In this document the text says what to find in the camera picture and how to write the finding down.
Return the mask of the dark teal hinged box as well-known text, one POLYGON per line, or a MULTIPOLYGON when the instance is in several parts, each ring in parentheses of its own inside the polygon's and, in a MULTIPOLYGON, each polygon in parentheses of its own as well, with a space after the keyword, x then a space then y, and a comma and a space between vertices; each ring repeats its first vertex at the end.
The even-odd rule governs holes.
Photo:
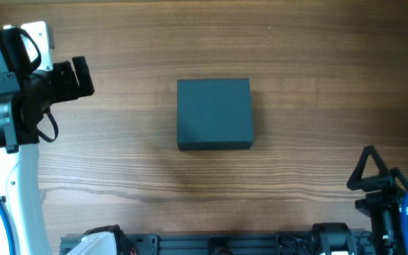
POLYGON ((248 79, 179 79, 176 143, 181 151, 249 149, 254 121, 248 79))

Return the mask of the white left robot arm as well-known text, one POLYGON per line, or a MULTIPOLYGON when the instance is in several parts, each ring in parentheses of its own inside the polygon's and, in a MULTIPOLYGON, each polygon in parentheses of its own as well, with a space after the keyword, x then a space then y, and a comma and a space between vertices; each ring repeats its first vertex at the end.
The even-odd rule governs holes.
MULTIPOLYGON (((86 60, 43 67, 45 53, 22 28, 0 30, 0 254, 49 254, 38 194, 37 125, 53 103, 90 96, 86 60)), ((109 225, 62 242, 63 254, 390 254, 390 216, 368 206, 373 228, 316 223, 309 232, 161 237, 109 225)))

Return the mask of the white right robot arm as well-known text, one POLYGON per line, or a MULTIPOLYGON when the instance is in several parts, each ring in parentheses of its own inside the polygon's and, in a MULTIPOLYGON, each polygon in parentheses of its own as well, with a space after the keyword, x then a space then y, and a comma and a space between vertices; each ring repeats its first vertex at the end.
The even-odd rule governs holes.
POLYGON ((347 187, 366 192, 355 207, 370 218, 371 231, 356 233, 344 223, 312 226, 308 254, 408 254, 408 179, 398 168, 363 177, 357 166, 347 187))

